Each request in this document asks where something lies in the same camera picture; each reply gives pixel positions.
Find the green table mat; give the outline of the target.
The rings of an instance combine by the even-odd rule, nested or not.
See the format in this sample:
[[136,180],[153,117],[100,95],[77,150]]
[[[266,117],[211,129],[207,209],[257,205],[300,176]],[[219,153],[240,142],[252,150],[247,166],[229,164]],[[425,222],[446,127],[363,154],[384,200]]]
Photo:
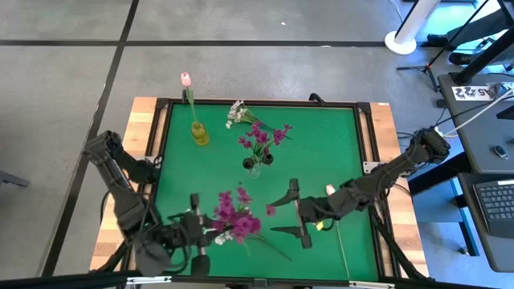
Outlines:
[[[226,105],[198,105],[198,122],[205,125],[210,141],[194,142],[191,107],[175,105],[166,141],[156,206],[163,218],[180,213],[197,193],[200,209],[212,214],[218,194],[235,191],[241,182],[253,201],[251,211],[262,222],[262,235],[292,258],[289,262],[256,241],[240,245],[229,241],[211,245],[210,275],[213,277],[250,277],[265,279],[348,279],[341,259],[335,225],[329,231],[309,229],[312,247],[304,249],[299,239],[272,231],[272,227],[297,223],[293,205],[281,206],[275,215],[266,213],[268,204],[280,199],[291,178],[296,178],[302,197],[323,197],[326,185],[340,185],[362,174],[361,154],[354,114],[343,108],[255,109],[265,124],[282,128],[292,126],[282,144],[271,149],[274,161],[262,168],[257,179],[250,179],[243,168],[248,155],[238,138],[249,130],[246,124],[226,128]],[[339,221],[350,279],[374,281],[378,277],[369,215],[355,211]]]

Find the white pole with round base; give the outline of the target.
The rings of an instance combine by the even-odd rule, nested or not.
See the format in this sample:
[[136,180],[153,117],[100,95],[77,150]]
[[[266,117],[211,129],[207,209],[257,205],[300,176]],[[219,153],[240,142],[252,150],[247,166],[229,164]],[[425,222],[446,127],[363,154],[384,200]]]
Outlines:
[[420,29],[434,12],[441,0],[415,0],[409,13],[397,31],[385,36],[385,45],[398,55],[409,55],[417,48],[415,40]]

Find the purple artificial flower bunch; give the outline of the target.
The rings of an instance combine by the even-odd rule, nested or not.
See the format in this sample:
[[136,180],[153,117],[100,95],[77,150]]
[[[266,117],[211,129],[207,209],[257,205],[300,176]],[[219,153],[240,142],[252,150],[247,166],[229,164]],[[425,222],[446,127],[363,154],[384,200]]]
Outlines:
[[263,156],[271,154],[272,145],[279,146],[288,137],[292,126],[284,124],[283,129],[273,129],[271,135],[262,130],[261,126],[261,123],[253,123],[250,132],[246,132],[244,136],[238,138],[238,144],[251,152],[249,157],[254,160],[255,164],[265,165],[262,162]]
[[251,195],[241,182],[235,189],[235,195],[231,190],[219,193],[218,205],[214,207],[214,220],[219,221],[219,228],[212,231],[219,231],[220,234],[230,232],[233,236],[231,241],[244,246],[248,240],[259,242],[291,262],[290,256],[261,234],[262,222],[251,211],[252,201]]

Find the printed paper label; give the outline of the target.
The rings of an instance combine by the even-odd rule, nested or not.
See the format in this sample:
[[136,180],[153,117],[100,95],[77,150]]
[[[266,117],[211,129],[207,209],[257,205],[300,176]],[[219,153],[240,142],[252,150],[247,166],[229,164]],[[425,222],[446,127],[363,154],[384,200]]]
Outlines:
[[493,99],[489,86],[457,86],[452,87],[454,98],[458,101],[489,101]]

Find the small white artificial flower bunch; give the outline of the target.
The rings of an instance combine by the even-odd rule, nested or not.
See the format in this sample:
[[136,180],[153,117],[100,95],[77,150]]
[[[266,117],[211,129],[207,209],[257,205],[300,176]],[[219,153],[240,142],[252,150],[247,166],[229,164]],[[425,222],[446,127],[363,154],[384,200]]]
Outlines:
[[272,131],[273,128],[265,124],[261,119],[259,119],[248,106],[245,105],[243,100],[235,101],[230,107],[229,112],[227,113],[227,121],[226,128],[230,128],[233,124],[239,123],[261,123],[261,125],[267,130]]

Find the black keyboard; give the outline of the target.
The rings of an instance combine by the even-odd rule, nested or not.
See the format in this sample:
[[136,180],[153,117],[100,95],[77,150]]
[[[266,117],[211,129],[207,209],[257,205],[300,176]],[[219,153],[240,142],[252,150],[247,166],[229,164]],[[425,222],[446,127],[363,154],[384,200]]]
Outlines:
[[514,239],[514,179],[473,185],[491,236]]

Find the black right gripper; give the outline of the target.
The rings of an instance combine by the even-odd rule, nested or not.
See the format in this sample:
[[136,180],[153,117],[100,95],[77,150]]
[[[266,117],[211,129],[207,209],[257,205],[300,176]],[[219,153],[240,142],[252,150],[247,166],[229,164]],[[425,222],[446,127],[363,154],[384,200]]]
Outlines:
[[329,218],[328,211],[324,210],[319,204],[316,203],[314,197],[300,197],[300,186],[296,178],[291,178],[289,181],[289,190],[278,201],[274,201],[272,206],[283,206],[288,203],[294,204],[296,219],[299,223],[298,226],[284,226],[272,227],[272,231],[291,234],[301,241],[304,249],[312,247],[312,239],[308,233],[308,223],[318,223],[324,219]]

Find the gray furniture foot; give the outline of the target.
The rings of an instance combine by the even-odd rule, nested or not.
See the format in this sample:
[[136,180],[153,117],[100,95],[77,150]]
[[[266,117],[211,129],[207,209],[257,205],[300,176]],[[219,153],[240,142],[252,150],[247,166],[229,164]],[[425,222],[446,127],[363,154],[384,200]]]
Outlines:
[[27,187],[30,182],[21,177],[0,170],[0,185],[12,184],[20,187]]

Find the person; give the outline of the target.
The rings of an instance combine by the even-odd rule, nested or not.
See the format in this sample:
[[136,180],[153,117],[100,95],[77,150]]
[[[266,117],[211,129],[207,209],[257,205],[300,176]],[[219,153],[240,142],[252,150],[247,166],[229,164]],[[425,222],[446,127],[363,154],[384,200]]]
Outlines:
[[458,26],[443,35],[428,34],[427,42],[432,47],[445,47],[451,51],[449,61],[455,65],[468,65],[482,55],[464,54],[455,52],[455,49],[461,44],[485,38],[501,31],[507,30],[514,25],[513,21],[501,10],[488,14],[480,19],[474,20],[465,27]]

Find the dark gray desk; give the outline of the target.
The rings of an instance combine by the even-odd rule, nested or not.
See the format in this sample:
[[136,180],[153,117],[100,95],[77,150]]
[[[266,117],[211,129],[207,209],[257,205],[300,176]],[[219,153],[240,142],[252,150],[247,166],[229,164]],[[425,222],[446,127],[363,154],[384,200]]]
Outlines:
[[514,273],[514,239],[498,238],[489,234],[473,190],[473,185],[514,179],[514,174],[459,173],[457,179],[491,269],[495,272]]

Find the yellow glass vase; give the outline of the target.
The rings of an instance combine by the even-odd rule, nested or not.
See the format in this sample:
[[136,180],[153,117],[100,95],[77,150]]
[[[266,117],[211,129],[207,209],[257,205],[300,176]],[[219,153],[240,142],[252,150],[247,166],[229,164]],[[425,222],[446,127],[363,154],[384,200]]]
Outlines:
[[191,134],[194,138],[194,142],[197,145],[204,146],[210,141],[210,137],[204,124],[200,122],[193,122],[191,125]]

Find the black tripod stand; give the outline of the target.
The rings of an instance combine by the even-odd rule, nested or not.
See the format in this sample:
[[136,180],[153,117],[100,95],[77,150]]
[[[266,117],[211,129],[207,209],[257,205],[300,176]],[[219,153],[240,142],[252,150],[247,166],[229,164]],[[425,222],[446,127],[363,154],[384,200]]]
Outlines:
[[439,92],[439,85],[434,77],[434,73],[432,71],[433,64],[438,60],[438,58],[442,55],[442,53],[452,44],[455,39],[462,33],[463,29],[473,20],[473,18],[485,7],[485,5],[489,2],[489,0],[484,0],[484,2],[475,10],[475,12],[471,15],[471,17],[459,28],[459,30],[455,33],[455,35],[448,41],[448,43],[438,52],[438,54],[431,58],[427,64],[423,66],[408,66],[408,67],[397,67],[397,71],[419,71],[424,75],[428,76],[430,82],[433,86],[433,90],[435,92]]

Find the pink artificial tulip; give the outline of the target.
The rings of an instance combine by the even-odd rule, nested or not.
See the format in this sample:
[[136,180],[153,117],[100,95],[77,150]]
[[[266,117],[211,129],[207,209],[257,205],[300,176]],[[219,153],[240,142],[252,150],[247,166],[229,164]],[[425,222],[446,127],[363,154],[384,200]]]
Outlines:
[[188,72],[182,72],[181,73],[181,82],[182,86],[186,90],[186,98],[190,104],[194,122],[198,121],[198,118],[196,116],[195,107],[194,107],[194,91],[190,88],[192,85],[192,79],[190,77],[190,74]]
[[[335,188],[332,185],[326,185],[325,190],[326,190],[326,194],[329,196],[336,192]],[[344,248],[344,244],[343,244],[342,237],[341,237],[341,228],[339,226],[338,221],[335,221],[335,227],[337,230],[338,244],[339,244],[339,248],[341,251],[342,263],[344,265],[347,277],[348,277],[348,279],[350,279],[349,266],[348,266],[347,258],[345,255],[345,248]]]

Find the black desk leg beam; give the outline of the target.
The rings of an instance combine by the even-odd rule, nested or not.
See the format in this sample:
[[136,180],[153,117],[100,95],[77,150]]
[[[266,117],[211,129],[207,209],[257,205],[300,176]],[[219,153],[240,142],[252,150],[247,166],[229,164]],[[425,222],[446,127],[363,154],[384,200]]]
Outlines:
[[478,58],[471,61],[461,72],[450,73],[454,83],[458,85],[469,84],[472,78],[483,70],[490,62],[504,53],[514,44],[514,26],[511,26],[500,38],[498,38],[486,51]]

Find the silver frame bracket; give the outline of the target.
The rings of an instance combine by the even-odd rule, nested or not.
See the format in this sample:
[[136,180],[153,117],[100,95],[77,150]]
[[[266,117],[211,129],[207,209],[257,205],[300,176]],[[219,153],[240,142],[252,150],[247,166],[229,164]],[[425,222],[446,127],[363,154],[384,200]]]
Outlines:
[[349,287],[358,289],[396,289],[393,283],[379,283],[379,282],[366,282],[366,281],[349,281]]
[[171,283],[172,276],[155,276],[155,277],[129,277],[126,279],[126,286],[137,286],[155,283]]

